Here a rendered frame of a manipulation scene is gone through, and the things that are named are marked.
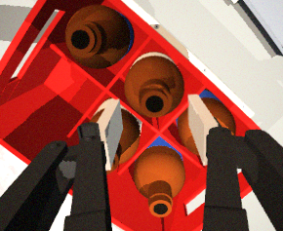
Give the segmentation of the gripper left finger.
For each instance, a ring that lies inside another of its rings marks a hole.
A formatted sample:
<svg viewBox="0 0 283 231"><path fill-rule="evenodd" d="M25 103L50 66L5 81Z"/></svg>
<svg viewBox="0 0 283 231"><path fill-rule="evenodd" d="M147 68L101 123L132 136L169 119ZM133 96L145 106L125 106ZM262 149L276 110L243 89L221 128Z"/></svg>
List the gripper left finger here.
<svg viewBox="0 0 283 231"><path fill-rule="evenodd" d="M50 231L72 185L62 231L112 231L106 170L123 131L120 99L77 131L79 144L48 143L0 196L0 231Z"/></svg>

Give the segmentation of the red bottle crate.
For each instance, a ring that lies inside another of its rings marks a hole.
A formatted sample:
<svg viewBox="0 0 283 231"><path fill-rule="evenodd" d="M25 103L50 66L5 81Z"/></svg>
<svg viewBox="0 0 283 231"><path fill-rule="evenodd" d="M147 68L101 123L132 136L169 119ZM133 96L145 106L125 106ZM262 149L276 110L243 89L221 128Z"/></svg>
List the red bottle crate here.
<svg viewBox="0 0 283 231"><path fill-rule="evenodd" d="M108 1L37 0L0 60L0 144L29 165L51 141L63 140L67 147L79 144L77 127L88 123L107 98L120 98L120 104L142 121L141 138L134 156L107 174L111 222L125 231L200 231L205 202L189 215L186 204L205 189L207 165L203 166L201 158L184 147L176 124L176 118L188 107L188 95L200 95L209 89L232 113L236 135L245 136L246 131L260 128L127 5L121 0ZM65 44L70 18L81 8L96 4L126 15L135 32L130 52L104 69L80 64ZM59 12L19 74L11 78L54 10ZM180 105L157 118L135 111L124 93L131 66L148 52L168 55L182 73L185 85ZM159 136L186 157L182 155L184 186L173 198L172 211L165 217L151 214L148 199L134 183L135 160Z"/></svg>

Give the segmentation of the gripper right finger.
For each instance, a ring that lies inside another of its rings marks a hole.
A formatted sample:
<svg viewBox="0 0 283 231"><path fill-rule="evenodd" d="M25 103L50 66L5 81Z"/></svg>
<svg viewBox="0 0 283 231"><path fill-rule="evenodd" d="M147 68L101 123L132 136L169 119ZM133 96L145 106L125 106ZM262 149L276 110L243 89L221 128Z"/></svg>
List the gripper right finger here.
<svg viewBox="0 0 283 231"><path fill-rule="evenodd" d="M203 166L207 165L202 231L249 231L237 169L274 229L283 231L283 146L260 129L232 135L199 95L188 95L188 125Z"/></svg>

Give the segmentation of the light grey square tray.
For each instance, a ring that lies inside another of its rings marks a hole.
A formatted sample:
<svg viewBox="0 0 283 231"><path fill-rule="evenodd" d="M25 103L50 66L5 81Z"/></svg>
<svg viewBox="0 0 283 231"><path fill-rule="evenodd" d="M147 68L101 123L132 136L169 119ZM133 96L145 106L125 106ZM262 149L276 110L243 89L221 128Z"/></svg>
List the light grey square tray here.
<svg viewBox="0 0 283 231"><path fill-rule="evenodd" d="M238 0L237 3L272 50L283 57L283 0Z"/></svg>

